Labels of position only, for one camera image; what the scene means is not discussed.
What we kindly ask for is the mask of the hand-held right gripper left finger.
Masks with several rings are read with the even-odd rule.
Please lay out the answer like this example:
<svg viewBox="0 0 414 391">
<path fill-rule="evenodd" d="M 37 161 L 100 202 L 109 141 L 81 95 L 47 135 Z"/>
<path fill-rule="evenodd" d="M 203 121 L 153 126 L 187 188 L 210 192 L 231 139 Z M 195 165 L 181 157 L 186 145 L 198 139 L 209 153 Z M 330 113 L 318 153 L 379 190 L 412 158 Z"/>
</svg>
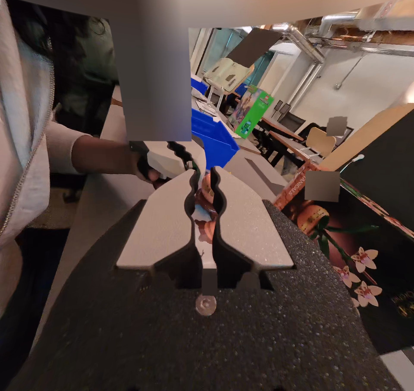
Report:
<svg viewBox="0 0 414 391">
<path fill-rule="evenodd" d="M 121 269 L 155 270 L 195 250 L 195 170 L 160 186 L 148 198 L 116 262 Z"/>
</svg>

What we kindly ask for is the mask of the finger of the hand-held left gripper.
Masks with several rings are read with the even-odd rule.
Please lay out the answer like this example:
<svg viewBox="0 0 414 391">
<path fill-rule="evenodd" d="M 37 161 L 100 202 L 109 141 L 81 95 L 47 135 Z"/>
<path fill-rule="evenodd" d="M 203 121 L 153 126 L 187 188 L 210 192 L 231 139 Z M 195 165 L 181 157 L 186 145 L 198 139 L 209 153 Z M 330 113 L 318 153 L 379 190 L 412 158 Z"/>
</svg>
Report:
<svg viewBox="0 0 414 391">
<path fill-rule="evenodd" d="M 174 179 L 188 170 L 195 170 L 196 163 L 186 149 L 189 141 L 148 141 L 148 165 L 160 173 L 161 179 Z"/>
<path fill-rule="evenodd" d="M 191 142 L 191 157 L 193 163 L 193 169 L 198 172 L 199 175 L 205 175 L 206 171 L 206 156 L 204 148 L 197 142 Z"/>
</svg>

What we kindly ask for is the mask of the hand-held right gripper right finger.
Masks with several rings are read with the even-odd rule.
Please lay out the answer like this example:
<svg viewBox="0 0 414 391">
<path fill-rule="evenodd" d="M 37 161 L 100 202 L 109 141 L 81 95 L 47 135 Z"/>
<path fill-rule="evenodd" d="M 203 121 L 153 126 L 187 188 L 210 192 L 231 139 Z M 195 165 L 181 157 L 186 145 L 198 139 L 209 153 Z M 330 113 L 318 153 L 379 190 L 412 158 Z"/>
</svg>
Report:
<svg viewBox="0 0 414 391">
<path fill-rule="evenodd" d="M 293 260 L 261 197 L 240 179 L 217 166 L 211 188 L 219 216 L 216 235 L 224 247 L 252 265 L 252 271 L 291 269 Z"/>
</svg>

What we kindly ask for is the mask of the person's left forearm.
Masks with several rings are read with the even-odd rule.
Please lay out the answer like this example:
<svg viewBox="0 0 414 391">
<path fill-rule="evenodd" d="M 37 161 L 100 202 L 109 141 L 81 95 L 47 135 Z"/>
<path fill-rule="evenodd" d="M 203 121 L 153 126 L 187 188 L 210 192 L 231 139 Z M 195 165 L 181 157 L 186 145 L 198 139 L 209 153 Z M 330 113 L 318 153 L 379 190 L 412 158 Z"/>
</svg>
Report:
<svg viewBox="0 0 414 391">
<path fill-rule="evenodd" d="M 51 121 L 46 129 L 51 173 L 132 174 L 131 151 L 125 144 L 103 140 Z"/>
</svg>

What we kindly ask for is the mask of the grey desk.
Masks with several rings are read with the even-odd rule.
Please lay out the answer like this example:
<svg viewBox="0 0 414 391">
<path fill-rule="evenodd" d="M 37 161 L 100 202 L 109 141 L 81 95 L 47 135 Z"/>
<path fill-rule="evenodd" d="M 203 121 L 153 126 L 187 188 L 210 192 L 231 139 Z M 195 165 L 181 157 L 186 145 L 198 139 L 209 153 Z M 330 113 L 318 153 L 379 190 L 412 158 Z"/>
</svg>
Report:
<svg viewBox="0 0 414 391">
<path fill-rule="evenodd" d="M 259 195 L 275 201 L 287 181 L 260 155 L 242 149 L 230 162 L 239 179 Z M 152 194 L 149 184 L 129 175 L 89 175 L 76 209 L 31 351 L 66 280 L 89 248 L 139 200 Z"/>
</svg>

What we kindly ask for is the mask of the wooden-edged background desk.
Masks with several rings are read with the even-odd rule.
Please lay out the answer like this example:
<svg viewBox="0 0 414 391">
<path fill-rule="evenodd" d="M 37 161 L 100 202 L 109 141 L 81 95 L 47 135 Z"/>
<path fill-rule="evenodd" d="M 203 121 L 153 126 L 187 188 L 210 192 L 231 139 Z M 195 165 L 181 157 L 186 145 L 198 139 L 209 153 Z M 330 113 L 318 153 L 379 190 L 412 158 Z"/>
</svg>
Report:
<svg viewBox="0 0 414 391">
<path fill-rule="evenodd" d="M 305 143 L 302 137 L 290 131 L 280 123 L 272 122 L 263 117 L 257 125 L 261 129 L 256 136 L 256 139 L 259 141 L 257 148 L 260 149 L 262 156 L 264 156 L 266 160 L 269 160 L 272 153 L 274 151 L 277 152 L 271 161 L 271 165 L 273 167 L 275 167 L 277 163 L 282 159 L 282 157 L 287 153 L 287 148 L 283 146 L 278 140 L 276 140 L 270 133 L 276 133 L 283 136 L 284 138 L 293 139 L 302 145 Z"/>
</svg>

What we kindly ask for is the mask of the person's left hand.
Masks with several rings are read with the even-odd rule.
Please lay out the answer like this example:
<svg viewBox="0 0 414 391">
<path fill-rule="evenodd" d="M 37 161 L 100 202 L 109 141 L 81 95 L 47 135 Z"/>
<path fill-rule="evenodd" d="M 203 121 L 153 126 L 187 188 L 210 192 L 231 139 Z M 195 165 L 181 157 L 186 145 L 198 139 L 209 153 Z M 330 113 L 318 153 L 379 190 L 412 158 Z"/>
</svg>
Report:
<svg viewBox="0 0 414 391">
<path fill-rule="evenodd" d="M 169 179 L 162 179 L 161 173 L 151 167 L 147 160 L 147 155 L 131 151 L 132 173 L 141 181 L 149 183 L 155 190 L 163 186 Z"/>
</svg>

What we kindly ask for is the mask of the blue plastic bin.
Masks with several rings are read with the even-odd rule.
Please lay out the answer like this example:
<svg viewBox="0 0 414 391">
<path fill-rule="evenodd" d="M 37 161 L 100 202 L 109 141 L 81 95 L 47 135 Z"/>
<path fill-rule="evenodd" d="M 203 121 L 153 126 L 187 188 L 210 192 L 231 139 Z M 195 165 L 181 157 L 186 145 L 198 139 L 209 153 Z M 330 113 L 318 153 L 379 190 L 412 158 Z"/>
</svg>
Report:
<svg viewBox="0 0 414 391">
<path fill-rule="evenodd" d="M 191 75 L 190 84 L 192 88 L 196 89 L 198 92 L 200 92 L 204 96 L 206 92 L 208 91 L 208 89 L 210 88 L 210 86 L 207 83 L 205 83 L 203 80 L 193 75 Z"/>
<path fill-rule="evenodd" d="M 225 167 L 240 149 L 222 122 L 196 109 L 191 110 L 191 131 L 203 142 L 207 170 Z"/>
</svg>

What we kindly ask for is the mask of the terracotta brick flower pot model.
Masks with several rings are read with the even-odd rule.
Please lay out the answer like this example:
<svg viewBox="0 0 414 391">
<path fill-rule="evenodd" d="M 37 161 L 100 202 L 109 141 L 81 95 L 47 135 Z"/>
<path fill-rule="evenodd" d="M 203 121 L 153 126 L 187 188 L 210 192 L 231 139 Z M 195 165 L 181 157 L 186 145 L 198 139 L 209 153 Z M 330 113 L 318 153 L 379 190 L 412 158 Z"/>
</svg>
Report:
<svg viewBox="0 0 414 391">
<path fill-rule="evenodd" d="M 207 173 L 202 179 L 201 186 L 195 194 L 195 204 L 199 205 L 214 221 L 218 214 L 213 206 L 214 191 L 211 187 L 211 174 Z"/>
</svg>

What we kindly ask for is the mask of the open instruction booklet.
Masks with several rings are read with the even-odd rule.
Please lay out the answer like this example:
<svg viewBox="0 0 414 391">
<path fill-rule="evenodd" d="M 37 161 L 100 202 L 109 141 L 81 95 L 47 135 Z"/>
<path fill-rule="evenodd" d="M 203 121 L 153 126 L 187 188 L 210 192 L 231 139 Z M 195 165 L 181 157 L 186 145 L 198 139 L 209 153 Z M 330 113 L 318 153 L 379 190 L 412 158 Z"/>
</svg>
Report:
<svg viewBox="0 0 414 391">
<path fill-rule="evenodd" d="M 216 263 L 213 257 L 215 222 L 211 220 L 210 214 L 200 206 L 196 206 L 192 218 L 195 223 L 195 245 L 201 257 L 203 268 L 216 269 Z"/>
</svg>

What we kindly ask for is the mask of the green toy set box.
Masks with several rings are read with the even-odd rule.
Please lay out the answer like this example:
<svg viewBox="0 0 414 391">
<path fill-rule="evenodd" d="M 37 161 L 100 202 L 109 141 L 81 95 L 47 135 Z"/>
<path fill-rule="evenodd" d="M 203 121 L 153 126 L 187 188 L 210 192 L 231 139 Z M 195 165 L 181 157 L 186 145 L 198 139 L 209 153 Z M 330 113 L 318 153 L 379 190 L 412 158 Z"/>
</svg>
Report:
<svg viewBox="0 0 414 391">
<path fill-rule="evenodd" d="M 236 135 L 246 139 L 273 102 L 271 94 L 250 85 L 226 124 Z"/>
</svg>

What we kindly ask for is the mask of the black orchid print set box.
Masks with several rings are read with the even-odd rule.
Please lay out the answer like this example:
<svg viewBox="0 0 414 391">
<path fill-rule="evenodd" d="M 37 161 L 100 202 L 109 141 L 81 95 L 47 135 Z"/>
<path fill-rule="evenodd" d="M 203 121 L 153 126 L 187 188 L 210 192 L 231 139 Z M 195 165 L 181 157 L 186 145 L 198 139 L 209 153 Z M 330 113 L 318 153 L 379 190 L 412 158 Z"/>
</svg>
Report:
<svg viewBox="0 0 414 391">
<path fill-rule="evenodd" d="M 322 249 L 379 354 L 414 344 L 414 111 L 386 109 L 321 164 L 300 168 L 275 206 Z"/>
</svg>

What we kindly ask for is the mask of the pale wooden chair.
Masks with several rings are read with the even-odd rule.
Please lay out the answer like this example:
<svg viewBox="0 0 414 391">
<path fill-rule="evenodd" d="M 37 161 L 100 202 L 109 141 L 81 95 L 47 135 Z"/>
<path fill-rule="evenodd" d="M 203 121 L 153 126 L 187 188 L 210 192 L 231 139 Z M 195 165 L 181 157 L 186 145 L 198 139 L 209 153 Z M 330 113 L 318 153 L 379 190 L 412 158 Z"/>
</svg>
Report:
<svg viewBox="0 0 414 391">
<path fill-rule="evenodd" d="M 299 151 L 306 157 L 321 157 L 324 159 L 334 150 L 335 145 L 335 136 L 328 136 L 325 131 L 312 127 L 305 142 L 305 147 Z"/>
</svg>

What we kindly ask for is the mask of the silver ventilation duct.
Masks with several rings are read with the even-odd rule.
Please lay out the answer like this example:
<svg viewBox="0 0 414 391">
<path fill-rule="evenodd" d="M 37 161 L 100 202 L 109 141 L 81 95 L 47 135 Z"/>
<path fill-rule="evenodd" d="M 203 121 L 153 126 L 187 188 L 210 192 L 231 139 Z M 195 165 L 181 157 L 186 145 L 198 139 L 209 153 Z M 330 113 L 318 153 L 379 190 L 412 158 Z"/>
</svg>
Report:
<svg viewBox="0 0 414 391">
<path fill-rule="evenodd" d="M 358 13 L 359 10 L 323 16 L 316 37 L 325 36 L 333 25 L 353 22 Z M 313 80 L 323 68 L 325 57 L 320 52 L 320 50 L 314 47 L 313 44 L 308 41 L 305 35 L 302 34 L 300 30 L 293 24 L 287 22 L 275 24 L 272 26 L 272 30 L 280 33 L 283 37 L 287 37 L 288 40 L 293 42 L 312 61 L 312 64 L 287 101 L 287 104 L 290 105 L 290 109 L 293 109 L 299 103 Z"/>
</svg>

